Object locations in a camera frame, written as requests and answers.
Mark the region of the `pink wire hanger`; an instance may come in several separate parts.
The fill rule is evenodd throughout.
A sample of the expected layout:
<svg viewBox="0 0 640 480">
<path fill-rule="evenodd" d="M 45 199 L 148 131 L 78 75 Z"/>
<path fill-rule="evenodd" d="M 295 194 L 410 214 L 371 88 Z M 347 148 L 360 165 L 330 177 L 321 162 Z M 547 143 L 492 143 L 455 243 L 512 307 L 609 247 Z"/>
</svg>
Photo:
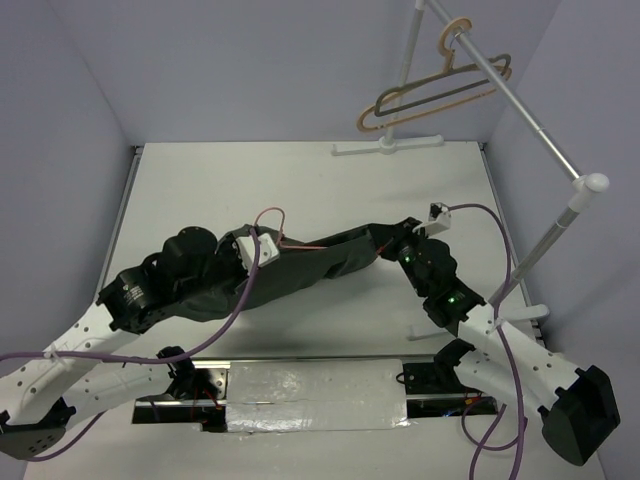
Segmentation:
<svg viewBox="0 0 640 480">
<path fill-rule="evenodd" d="M 309 245 L 309 244 L 302 244 L 302 245 L 293 245 L 293 244 L 288 244 L 284 242 L 284 226 L 285 226 L 285 222 L 286 222 L 286 213 L 285 211 L 279 207 L 279 206 L 270 206 L 267 207 L 265 209 L 263 209 L 262 211 L 260 211 L 257 216 L 254 219 L 253 225 L 255 227 L 257 227 L 260 223 L 261 218 L 266 215 L 269 212 L 277 212 L 280 214 L 280 223 L 278 226 L 278 230 L 277 230 L 277 236 L 276 236 L 276 241 L 275 244 L 279 249 L 284 249 L 284 250 L 293 250 L 293 251 L 320 251 L 320 250 L 325 250 L 324 246 L 318 246 L 318 245 Z"/>
</svg>

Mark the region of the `dark grey t shirt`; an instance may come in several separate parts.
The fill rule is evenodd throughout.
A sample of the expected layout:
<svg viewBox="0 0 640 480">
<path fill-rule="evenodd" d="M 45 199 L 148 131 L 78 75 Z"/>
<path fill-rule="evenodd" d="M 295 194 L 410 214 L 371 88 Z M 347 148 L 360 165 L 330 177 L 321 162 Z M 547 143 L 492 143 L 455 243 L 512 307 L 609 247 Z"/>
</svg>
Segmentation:
<svg viewBox="0 0 640 480">
<path fill-rule="evenodd" d="M 243 226 L 227 234 L 237 238 L 248 232 L 249 228 Z M 261 307 L 322 280 L 333 280 L 362 270 L 377 258 L 368 224 L 316 240 L 310 245 L 324 246 L 325 250 L 283 249 L 278 260 L 259 268 L 245 301 L 240 298 L 248 282 L 248 270 L 244 280 L 222 280 L 215 272 L 215 251 L 204 272 L 180 286 L 169 311 L 197 322 L 223 319 L 235 308 L 246 311 Z"/>
</svg>

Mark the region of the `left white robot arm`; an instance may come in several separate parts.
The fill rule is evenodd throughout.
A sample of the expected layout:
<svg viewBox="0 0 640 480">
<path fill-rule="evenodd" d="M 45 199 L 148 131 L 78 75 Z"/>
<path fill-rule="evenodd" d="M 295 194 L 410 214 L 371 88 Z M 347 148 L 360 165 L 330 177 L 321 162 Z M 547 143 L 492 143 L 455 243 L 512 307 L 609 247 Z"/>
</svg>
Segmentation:
<svg viewBox="0 0 640 480">
<path fill-rule="evenodd" d="M 83 420 L 95 424 L 130 400 L 169 395 L 217 399 L 210 376 L 189 351 L 167 346 L 153 357 L 118 354 L 171 317 L 222 320 L 215 343 L 259 298 L 260 260 L 272 253 L 259 229 L 244 226 L 222 239 L 187 227 L 161 251 L 118 274 L 86 312 L 43 352 L 18 352 L 24 365 L 2 377 L 1 451 L 18 460 L 54 458 L 52 447 Z"/>
</svg>

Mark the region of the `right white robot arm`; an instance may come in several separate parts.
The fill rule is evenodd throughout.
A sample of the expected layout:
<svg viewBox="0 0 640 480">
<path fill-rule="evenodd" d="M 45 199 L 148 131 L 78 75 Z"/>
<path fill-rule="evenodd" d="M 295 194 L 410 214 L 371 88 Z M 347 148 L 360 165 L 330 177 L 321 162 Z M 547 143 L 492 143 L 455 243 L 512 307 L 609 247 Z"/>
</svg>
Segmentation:
<svg viewBox="0 0 640 480">
<path fill-rule="evenodd" d="M 519 414 L 533 408 L 558 456 L 584 465 L 620 424 L 609 376 L 548 351 L 496 317 L 457 277 L 449 246 L 421 233 L 416 220 L 369 229 L 378 254 L 399 263 L 427 316 L 456 338 L 448 350 L 459 356 L 435 366 L 437 384 L 447 391 L 464 384 L 502 402 L 513 396 Z"/>
</svg>

